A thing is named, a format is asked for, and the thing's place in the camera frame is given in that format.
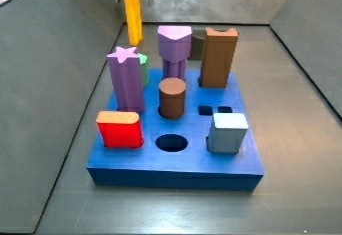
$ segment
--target blue board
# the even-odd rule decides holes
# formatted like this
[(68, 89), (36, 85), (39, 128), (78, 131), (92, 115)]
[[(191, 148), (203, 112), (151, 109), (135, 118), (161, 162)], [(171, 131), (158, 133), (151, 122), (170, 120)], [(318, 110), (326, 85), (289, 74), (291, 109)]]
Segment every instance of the blue board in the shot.
[[(175, 119), (165, 119), (158, 113), (159, 82), (162, 70), (150, 69), (150, 84), (144, 88), (146, 112), (140, 114), (144, 144), (138, 149), (104, 148), (96, 135), (87, 169), (98, 185), (175, 187), (197, 189), (229, 189), (251, 191), (263, 174), (253, 131), (249, 129), (238, 154), (207, 151), (213, 116), (199, 115), (198, 106), (230, 106), (245, 113), (245, 105), (234, 74), (230, 73), (227, 88), (201, 88), (198, 70), (186, 72), (186, 112)], [(111, 95), (108, 110), (116, 110)], [(178, 152), (158, 148), (157, 139), (165, 134), (178, 134), (187, 139), (187, 147)]]

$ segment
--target star-shaped top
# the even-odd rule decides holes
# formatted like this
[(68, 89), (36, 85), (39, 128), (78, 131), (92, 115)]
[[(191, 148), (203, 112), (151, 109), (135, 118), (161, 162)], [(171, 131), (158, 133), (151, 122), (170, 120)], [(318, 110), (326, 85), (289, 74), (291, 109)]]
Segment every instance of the star-shaped top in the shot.
[(131, 47), (131, 48), (116, 47), (115, 50), (116, 51), (108, 54), (107, 57), (116, 57), (119, 63), (123, 63), (127, 60), (127, 58), (139, 58), (136, 47)]

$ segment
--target tall purple block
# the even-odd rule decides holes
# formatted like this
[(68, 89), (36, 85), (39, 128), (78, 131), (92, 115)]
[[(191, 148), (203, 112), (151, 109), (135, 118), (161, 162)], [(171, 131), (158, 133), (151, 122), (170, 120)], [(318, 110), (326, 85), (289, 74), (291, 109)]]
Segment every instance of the tall purple block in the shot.
[(175, 77), (185, 80), (191, 34), (190, 26), (159, 26), (158, 28), (159, 56), (163, 58), (163, 79)]
[(119, 111), (144, 111), (142, 67), (136, 47), (107, 55)]

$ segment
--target light blue cube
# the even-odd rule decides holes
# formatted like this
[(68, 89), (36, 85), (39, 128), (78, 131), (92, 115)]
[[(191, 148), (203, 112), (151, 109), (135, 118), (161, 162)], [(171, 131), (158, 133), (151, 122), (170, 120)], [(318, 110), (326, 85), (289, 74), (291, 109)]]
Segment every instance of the light blue cube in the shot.
[(211, 152), (238, 153), (247, 133), (243, 113), (214, 113), (207, 148)]

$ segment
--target red block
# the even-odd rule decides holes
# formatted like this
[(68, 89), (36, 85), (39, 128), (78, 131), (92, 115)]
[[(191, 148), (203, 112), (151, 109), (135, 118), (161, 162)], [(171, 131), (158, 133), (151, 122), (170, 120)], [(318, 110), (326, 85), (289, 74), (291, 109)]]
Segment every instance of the red block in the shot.
[(100, 111), (96, 123), (104, 147), (139, 148), (143, 145), (142, 125), (136, 112)]

